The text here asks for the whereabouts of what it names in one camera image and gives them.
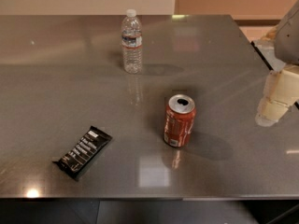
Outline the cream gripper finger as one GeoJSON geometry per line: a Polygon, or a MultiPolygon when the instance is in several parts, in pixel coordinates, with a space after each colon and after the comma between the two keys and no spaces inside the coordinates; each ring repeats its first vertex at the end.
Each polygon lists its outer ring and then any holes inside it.
{"type": "Polygon", "coordinates": [[[270,127],[299,100],[299,66],[286,64],[280,71],[271,70],[266,78],[255,121],[270,127]]]}

